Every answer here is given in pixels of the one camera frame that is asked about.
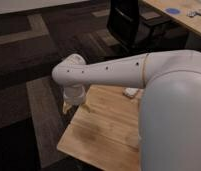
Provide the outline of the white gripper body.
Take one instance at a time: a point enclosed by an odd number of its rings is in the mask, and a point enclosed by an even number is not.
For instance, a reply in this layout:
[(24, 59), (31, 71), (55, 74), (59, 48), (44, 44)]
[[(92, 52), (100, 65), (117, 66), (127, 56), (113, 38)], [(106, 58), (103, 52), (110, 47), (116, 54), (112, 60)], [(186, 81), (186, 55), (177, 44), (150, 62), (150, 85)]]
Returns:
[(63, 98), (70, 105), (80, 105), (86, 99), (85, 87), (83, 85), (65, 87), (63, 90)]

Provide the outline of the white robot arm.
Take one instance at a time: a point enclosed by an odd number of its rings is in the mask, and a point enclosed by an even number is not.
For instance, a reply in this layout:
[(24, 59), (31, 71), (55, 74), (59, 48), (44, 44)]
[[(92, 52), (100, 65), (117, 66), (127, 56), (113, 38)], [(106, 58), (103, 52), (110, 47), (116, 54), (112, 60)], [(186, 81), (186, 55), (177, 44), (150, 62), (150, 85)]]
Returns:
[(139, 110), (141, 171), (201, 171), (201, 52), (172, 50), (88, 64), (71, 54), (52, 70), (70, 105), (89, 85), (144, 91)]

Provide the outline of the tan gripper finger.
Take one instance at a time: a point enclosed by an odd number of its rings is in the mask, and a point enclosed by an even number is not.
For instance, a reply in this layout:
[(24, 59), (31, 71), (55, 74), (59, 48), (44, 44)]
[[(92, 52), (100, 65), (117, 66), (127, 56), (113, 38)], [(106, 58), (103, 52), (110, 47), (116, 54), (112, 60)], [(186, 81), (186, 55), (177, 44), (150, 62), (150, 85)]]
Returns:
[(87, 104), (82, 104), (81, 105), (82, 106), (82, 108), (84, 108), (85, 110), (87, 110), (88, 112), (90, 112), (91, 110), (90, 110), (90, 107), (87, 105)]
[(72, 107), (71, 104), (64, 102), (62, 108), (63, 114), (67, 114), (67, 112), (71, 109), (71, 107)]

